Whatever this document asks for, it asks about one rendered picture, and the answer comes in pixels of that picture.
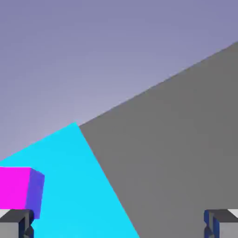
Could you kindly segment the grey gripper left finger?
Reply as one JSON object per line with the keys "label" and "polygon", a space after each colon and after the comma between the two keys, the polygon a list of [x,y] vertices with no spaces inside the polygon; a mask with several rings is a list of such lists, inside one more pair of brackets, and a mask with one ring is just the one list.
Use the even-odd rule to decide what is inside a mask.
{"label": "grey gripper left finger", "polygon": [[0,238],[34,238],[34,212],[29,209],[0,209]]}

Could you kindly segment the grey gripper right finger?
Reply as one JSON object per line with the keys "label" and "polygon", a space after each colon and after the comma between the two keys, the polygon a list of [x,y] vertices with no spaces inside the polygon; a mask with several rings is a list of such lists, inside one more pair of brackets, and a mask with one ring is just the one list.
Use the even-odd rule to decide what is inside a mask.
{"label": "grey gripper right finger", "polygon": [[204,238],[238,238],[238,209],[207,209],[204,222]]}

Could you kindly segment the small magenta cube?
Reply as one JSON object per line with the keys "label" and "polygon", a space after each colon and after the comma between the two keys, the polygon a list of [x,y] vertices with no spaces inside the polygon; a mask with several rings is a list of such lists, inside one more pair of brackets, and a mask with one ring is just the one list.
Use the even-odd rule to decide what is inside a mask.
{"label": "small magenta cube", "polygon": [[45,175],[30,167],[0,167],[0,209],[31,209],[40,218]]}

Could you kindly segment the large cyan box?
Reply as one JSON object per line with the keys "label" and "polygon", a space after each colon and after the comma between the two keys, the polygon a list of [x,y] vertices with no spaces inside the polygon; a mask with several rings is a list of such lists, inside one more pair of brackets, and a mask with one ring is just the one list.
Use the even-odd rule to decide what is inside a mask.
{"label": "large cyan box", "polygon": [[0,161],[45,176],[35,238],[139,238],[77,124]]}

